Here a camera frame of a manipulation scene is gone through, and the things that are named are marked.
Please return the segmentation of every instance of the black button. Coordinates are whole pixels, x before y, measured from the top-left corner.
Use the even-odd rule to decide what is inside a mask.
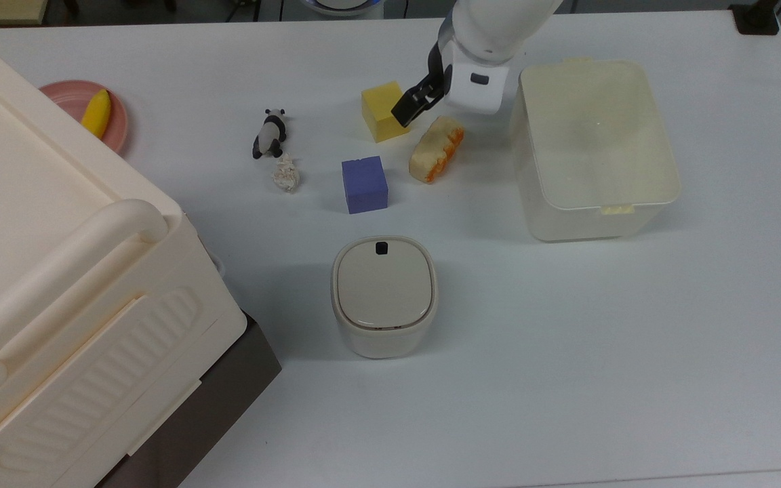
[[[490,77],[487,75],[478,75],[477,73],[472,73],[471,77],[468,79],[471,80],[472,83],[478,83],[479,85],[490,83]]]

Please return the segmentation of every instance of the purple cube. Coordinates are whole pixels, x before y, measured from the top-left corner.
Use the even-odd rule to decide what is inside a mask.
[[[388,182],[384,179],[381,158],[342,161],[342,182],[348,213],[359,214],[388,207]]]

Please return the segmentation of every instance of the sponge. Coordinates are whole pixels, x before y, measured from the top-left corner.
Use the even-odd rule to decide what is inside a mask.
[[[402,136],[409,132],[409,128],[400,125],[391,114],[391,108],[402,96],[403,90],[399,89],[396,81],[360,92],[363,120],[376,142],[387,141],[391,137]]]
[[[432,183],[454,157],[463,136],[464,129],[458,121],[444,115],[438,117],[415,146],[409,159],[409,174],[421,182]]]

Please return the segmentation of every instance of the panda figurine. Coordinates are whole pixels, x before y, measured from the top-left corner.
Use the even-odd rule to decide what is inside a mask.
[[[260,132],[255,136],[252,157],[258,159],[267,153],[272,157],[281,157],[281,143],[285,142],[285,111],[268,108],[264,114],[267,114],[267,117],[264,118],[264,125],[261,126]]]

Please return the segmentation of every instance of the plate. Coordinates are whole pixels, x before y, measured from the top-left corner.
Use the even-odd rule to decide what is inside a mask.
[[[41,93],[78,122],[83,119],[83,112],[86,111],[89,100],[101,89],[108,90],[111,94],[111,119],[102,136],[102,142],[118,153],[128,133],[128,115],[125,106],[114,92],[98,83],[84,80],[57,81],[40,87]]]

